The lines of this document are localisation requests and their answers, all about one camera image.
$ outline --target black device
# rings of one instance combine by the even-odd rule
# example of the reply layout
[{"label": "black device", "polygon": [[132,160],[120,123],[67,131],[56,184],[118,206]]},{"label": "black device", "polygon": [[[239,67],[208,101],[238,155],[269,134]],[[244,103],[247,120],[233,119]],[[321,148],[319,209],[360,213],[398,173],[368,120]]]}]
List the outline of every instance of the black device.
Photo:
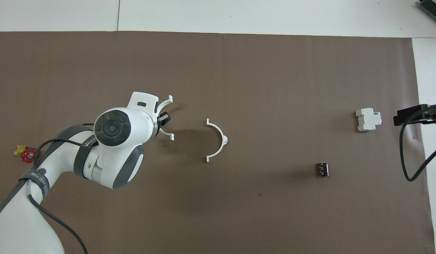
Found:
[{"label": "black device", "polygon": [[318,175],[320,175],[321,177],[329,176],[328,163],[321,162],[321,163],[318,163],[317,166],[318,166]]},{"label": "black device", "polygon": [[421,111],[425,108],[431,108],[431,107],[433,108],[420,113],[416,117],[413,117],[411,119],[411,122],[409,122],[408,124],[411,123],[421,123],[421,124],[435,123],[436,124],[436,108],[434,108],[435,106],[436,104],[431,106],[428,104],[420,104],[417,106],[399,110],[397,111],[397,115],[394,116],[394,125],[395,126],[403,125],[403,123],[406,121],[406,119],[408,119],[410,115],[414,114],[417,111]]},{"label": "black device", "polygon": [[436,0],[420,0],[418,7],[436,21]]},{"label": "black device", "polygon": [[420,175],[420,173],[425,169],[425,167],[430,163],[430,161],[436,157],[436,150],[431,153],[428,158],[420,165],[419,169],[415,172],[412,177],[409,177],[406,171],[405,158],[403,156],[403,133],[408,124],[421,123],[421,124],[436,124],[436,104],[429,106],[428,104],[420,104],[414,107],[405,108],[397,111],[397,115],[394,116],[394,125],[401,125],[400,130],[400,161],[401,167],[403,169],[403,174],[406,180],[412,182]]}]

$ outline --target brown surface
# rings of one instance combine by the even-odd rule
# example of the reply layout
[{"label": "brown surface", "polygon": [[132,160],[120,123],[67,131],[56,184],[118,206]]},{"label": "brown surface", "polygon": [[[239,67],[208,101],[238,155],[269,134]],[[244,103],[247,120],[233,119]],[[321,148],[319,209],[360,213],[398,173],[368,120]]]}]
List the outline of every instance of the brown surface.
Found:
[{"label": "brown surface", "polygon": [[[132,182],[65,174],[42,203],[90,253],[434,253],[424,179],[401,172],[398,109],[418,104],[411,39],[170,32],[0,32],[0,202],[17,144],[173,95]],[[354,111],[384,124],[356,131]],[[221,138],[222,153],[205,163]],[[423,161],[417,129],[411,169]],[[331,177],[316,177],[326,161]],[[49,220],[66,253],[76,240]]]}]

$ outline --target white plastic part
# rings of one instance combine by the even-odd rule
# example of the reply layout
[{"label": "white plastic part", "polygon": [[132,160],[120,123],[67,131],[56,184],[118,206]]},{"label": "white plastic part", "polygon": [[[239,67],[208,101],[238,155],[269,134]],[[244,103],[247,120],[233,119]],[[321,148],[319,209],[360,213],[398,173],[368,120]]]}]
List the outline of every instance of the white plastic part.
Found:
[{"label": "white plastic part", "polygon": [[160,128],[160,132],[163,133],[164,135],[169,136],[169,139],[171,139],[171,140],[174,141],[174,134],[172,134],[172,133],[168,133],[168,132],[165,132],[165,131],[162,130],[161,128]]},{"label": "white plastic part", "polygon": [[[162,109],[170,103],[172,103],[172,96],[171,95],[169,95],[168,99],[166,101],[163,101],[162,103],[160,103],[160,105],[157,107],[157,116],[159,116]],[[160,132],[163,133],[164,135],[169,136],[169,139],[174,141],[174,134],[165,132],[161,128],[160,128]]]},{"label": "white plastic part", "polygon": [[222,138],[221,146],[220,146],[220,148],[218,149],[218,151],[216,151],[216,152],[215,152],[214,154],[212,154],[212,155],[208,155],[208,156],[205,157],[205,159],[206,159],[207,162],[208,162],[208,161],[209,161],[209,158],[211,158],[211,157],[213,157],[213,156],[216,156],[217,154],[219,154],[219,153],[221,152],[221,149],[223,149],[223,146],[226,145],[226,144],[228,143],[228,137],[226,137],[226,136],[223,134],[223,132],[221,131],[221,129],[220,129],[218,126],[216,126],[215,124],[209,122],[208,119],[207,119],[207,123],[206,123],[206,124],[207,124],[208,126],[213,126],[213,127],[215,127],[215,128],[219,131],[219,133],[221,134],[221,138]]},{"label": "white plastic part", "polygon": [[356,116],[358,117],[358,131],[360,132],[375,130],[376,125],[383,124],[381,114],[374,112],[373,108],[362,108],[356,111]]},{"label": "white plastic part", "polygon": [[141,92],[133,92],[127,107],[145,111],[149,115],[151,120],[156,123],[158,114],[157,112],[155,112],[155,106],[157,105],[157,103],[158,97],[155,95]]},{"label": "white plastic part", "polygon": [[[155,103],[153,105],[147,103],[147,105],[152,109],[155,108]],[[137,146],[144,144],[151,137],[155,136],[155,134],[152,133],[154,129],[157,129],[157,123],[155,123],[154,126],[153,120],[150,118],[149,114],[146,113],[146,111],[135,108],[112,108],[105,111],[103,114],[112,110],[119,110],[126,113],[131,123],[131,128],[129,137],[123,143],[117,146],[107,146],[100,141],[100,138],[97,139],[99,142],[99,157],[97,159],[97,166],[102,169],[99,183],[103,186],[107,186],[108,188],[113,188],[116,177],[118,176],[119,172],[121,172],[122,167],[126,163],[126,160],[129,158],[129,155],[132,153],[132,151]]]}]

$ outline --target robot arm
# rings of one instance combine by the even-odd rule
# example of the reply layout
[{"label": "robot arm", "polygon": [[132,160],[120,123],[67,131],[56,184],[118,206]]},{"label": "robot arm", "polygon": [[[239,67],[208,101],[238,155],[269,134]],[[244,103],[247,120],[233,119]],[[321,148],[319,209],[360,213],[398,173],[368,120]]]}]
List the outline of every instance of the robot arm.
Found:
[{"label": "robot arm", "polygon": [[160,109],[158,97],[134,92],[126,108],[101,114],[94,130],[83,125],[62,130],[57,139],[74,144],[54,142],[0,206],[0,253],[64,253],[58,236],[27,195],[39,204],[63,172],[109,188],[126,185],[141,165],[143,144],[170,120],[166,113],[157,116]]}]

